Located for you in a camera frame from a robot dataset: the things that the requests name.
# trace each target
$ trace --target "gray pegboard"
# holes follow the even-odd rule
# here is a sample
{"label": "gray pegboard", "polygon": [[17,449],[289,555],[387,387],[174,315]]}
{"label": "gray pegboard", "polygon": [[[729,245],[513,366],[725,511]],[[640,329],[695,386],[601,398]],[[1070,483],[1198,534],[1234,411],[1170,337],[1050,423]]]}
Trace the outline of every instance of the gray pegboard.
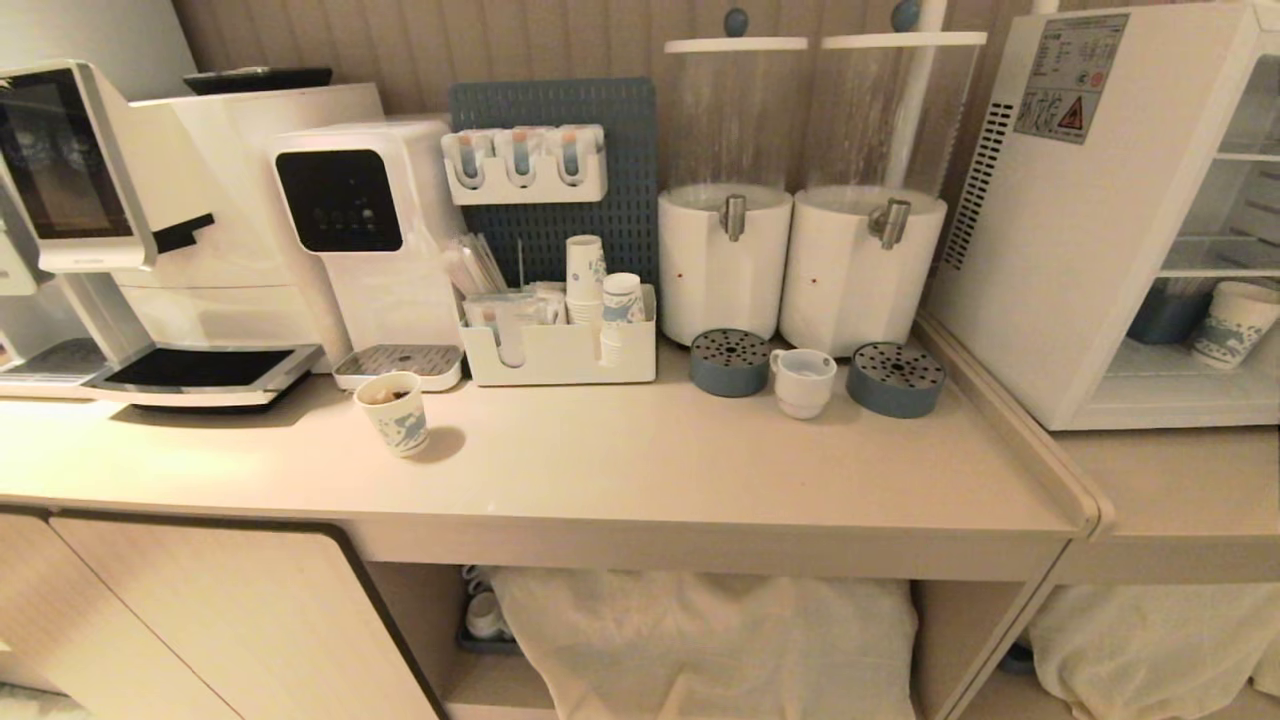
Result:
{"label": "gray pegboard", "polygon": [[604,127],[609,191],[599,202],[468,205],[507,282],[564,279],[564,240],[598,234],[611,273],[658,281],[658,117],[649,78],[467,82],[449,88],[453,129],[596,123]]}

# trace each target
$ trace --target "drip tray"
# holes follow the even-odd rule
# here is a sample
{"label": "drip tray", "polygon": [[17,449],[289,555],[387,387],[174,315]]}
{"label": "drip tray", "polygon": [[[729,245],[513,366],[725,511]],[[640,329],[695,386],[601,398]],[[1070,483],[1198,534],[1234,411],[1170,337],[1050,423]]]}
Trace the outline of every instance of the drip tray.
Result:
{"label": "drip tray", "polygon": [[407,370],[422,378],[422,392],[443,392],[462,379],[462,348],[452,345],[375,345],[352,352],[333,378],[343,389],[356,389],[384,373]]}
{"label": "drip tray", "polygon": [[319,345],[288,347],[156,346],[88,380],[90,396],[145,407],[265,409],[297,386],[323,356]]}
{"label": "drip tray", "polygon": [[92,338],[65,340],[26,363],[0,370],[0,396],[87,397],[81,388],[106,368],[106,357]]}

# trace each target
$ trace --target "white cloth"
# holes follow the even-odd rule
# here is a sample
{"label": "white cloth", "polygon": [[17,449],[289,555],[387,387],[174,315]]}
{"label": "white cloth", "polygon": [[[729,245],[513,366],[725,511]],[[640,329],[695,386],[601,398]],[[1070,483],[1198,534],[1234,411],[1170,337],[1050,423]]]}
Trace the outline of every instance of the white cloth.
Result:
{"label": "white cloth", "polygon": [[1041,684],[1076,717],[1201,717],[1280,633],[1280,584],[1062,587],[1029,629]]}
{"label": "white cloth", "polygon": [[914,720],[908,583],[498,568],[562,720]]}
{"label": "white cloth", "polygon": [[1280,697],[1280,633],[1271,639],[1258,666],[1253,669],[1253,687],[1260,692]]}
{"label": "white cloth", "polygon": [[0,719],[93,720],[93,716],[65,696],[0,685]]}

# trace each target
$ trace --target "ventilation grille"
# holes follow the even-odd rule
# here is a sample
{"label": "ventilation grille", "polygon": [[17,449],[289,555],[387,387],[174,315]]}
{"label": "ventilation grille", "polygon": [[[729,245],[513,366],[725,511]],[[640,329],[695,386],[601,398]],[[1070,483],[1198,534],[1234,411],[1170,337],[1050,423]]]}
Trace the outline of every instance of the ventilation grille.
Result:
{"label": "ventilation grille", "polygon": [[969,243],[973,242],[982,205],[987,201],[987,191],[996,174],[996,160],[1000,159],[1000,150],[1005,146],[1005,136],[1009,135],[1009,126],[1014,122],[1012,117],[1012,105],[992,102],[991,109],[987,110],[987,122],[982,126],[982,137],[978,140],[978,147],[974,149],[969,177],[964,181],[964,192],[960,196],[955,220],[951,223],[947,249],[942,252],[942,261],[951,265],[952,269],[963,268],[964,259],[969,255]]}

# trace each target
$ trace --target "touchscreen display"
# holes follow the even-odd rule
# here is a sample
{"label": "touchscreen display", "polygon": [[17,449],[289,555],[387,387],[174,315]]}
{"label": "touchscreen display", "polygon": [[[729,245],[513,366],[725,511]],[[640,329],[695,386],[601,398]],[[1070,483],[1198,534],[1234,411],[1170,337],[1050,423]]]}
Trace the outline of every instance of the touchscreen display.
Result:
{"label": "touchscreen display", "polygon": [[0,152],[37,237],[133,234],[72,70],[0,81]]}

